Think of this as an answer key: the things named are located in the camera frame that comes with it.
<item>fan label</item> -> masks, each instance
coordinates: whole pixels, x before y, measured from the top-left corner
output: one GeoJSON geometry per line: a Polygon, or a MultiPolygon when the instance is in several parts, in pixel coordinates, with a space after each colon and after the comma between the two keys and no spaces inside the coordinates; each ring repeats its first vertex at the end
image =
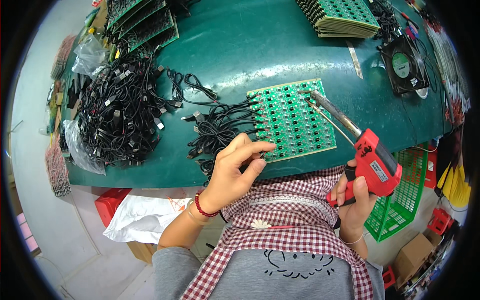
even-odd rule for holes
{"type": "Polygon", "coordinates": [[[372,167],[375,173],[377,173],[378,179],[380,179],[381,182],[385,182],[388,180],[387,174],[385,174],[385,172],[382,170],[376,160],[370,163],[370,167],[372,167]]]}
{"type": "Polygon", "coordinates": [[[397,52],[392,57],[393,71],[400,78],[405,78],[410,74],[410,64],[405,54],[397,52]]]}

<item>red checkered fabric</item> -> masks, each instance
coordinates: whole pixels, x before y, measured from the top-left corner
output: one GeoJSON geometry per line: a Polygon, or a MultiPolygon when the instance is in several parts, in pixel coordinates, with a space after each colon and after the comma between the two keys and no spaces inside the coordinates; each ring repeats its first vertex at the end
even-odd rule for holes
{"type": "Polygon", "coordinates": [[[207,299],[235,251],[268,249],[333,255],[351,266],[355,299],[373,299],[365,261],[333,232],[337,211],[325,201],[344,166],[297,176],[262,180],[222,213],[232,226],[225,229],[181,299],[207,299]],[[293,228],[253,229],[254,220],[293,228]]]}

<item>cooling fan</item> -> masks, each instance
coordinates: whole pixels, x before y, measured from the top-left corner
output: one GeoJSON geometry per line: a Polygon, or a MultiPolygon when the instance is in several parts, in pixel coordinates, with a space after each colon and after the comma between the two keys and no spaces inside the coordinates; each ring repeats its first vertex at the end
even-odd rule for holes
{"type": "Polygon", "coordinates": [[[395,94],[430,85],[425,63],[409,37],[401,35],[379,50],[395,94]]]}

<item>green plastic crate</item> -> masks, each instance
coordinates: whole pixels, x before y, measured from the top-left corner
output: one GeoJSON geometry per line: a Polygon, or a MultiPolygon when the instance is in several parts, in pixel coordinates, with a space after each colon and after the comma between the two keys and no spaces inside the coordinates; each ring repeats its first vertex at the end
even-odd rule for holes
{"type": "Polygon", "coordinates": [[[403,167],[400,183],[392,196],[378,197],[364,224],[377,242],[393,236],[413,221],[425,182],[426,151],[409,148],[394,156],[403,167]]]}

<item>fingernail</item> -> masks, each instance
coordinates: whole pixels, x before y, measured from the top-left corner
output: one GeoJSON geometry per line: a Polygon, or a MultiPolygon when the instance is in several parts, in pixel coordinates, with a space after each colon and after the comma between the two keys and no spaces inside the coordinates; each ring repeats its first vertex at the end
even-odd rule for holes
{"type": "Polygon", "coordinates": [[[365,181],[365,177],[363,177],[363,176],[358,176],[358,177],[357,177],[357,186],[358,186],[359,188],[362,188],[362,187],[364,187],[364,186],[366,186],[366,185],[367,185],[367,182],[365,181]]]}

